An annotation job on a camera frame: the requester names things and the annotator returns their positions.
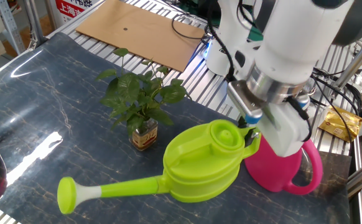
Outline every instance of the pink object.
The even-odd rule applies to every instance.
[[[308,154],[311,160],[313,176],[308,186],[298,187],[292,183],[292,179],[297,171],[299,171],[302,149]],[[305,195],[318,187],[323,175],[319,152],[311,140],[305,142],[296,154],[289,157],[279,157],[264,137],[261,137],[258,152],[246,158],[244,163],[252,178],[259,185],[271,192],[285,190],[292,194]]]

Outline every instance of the watering can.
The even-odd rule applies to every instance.
[[[60,211],[72,213],[77,205],[94,198],[171,194],[187,203],[209,200],[234,182],[241,161],[259,149],[261,135],[249,138],[251,144],[245,146],[245,136],[253,131],[220,119],[192,127],[169,143],[163,174],[155,177],[94,187],[64,177],[58,186]]]

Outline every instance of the dark blue table surface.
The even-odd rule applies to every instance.
[[[226,119],[190,100],[163,109],[174,126],[159,125],[159,139],[135,150],[122,124],[110,130],[110,109],[99,104],[109,80],[94,81],[116,68],[65,34],[56,34],[0,72],[0,153],[9,183],[0,209],[29,223],[349,223],[346,178],[350,158],[321,153],[321,185],[305,196],[270,193],[247,173],[220,196],[181,203],[170,195],[106,198],[79,205],[71,215],[57,206],[62,177],[101,185],[162,173],[166,145],[182,131]],[[310,178],[303,158],[295,183]]]

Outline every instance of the brown cardboard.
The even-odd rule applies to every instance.
[[[200,40],[179,36],[171,22],[136,6],[106,0],[76,31],[183,72]],[[189,37],[203,37],[205,33],[182,22],[175,22],[174,26]]]

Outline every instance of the watering can spout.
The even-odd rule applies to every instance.
[[[59,183],[57,198],[60,211],[63,214],[70,214],[77,205],[89,199],[168,192],[162,175],[94,187],[85,187],[76,183],[71,177],[64,177]]]

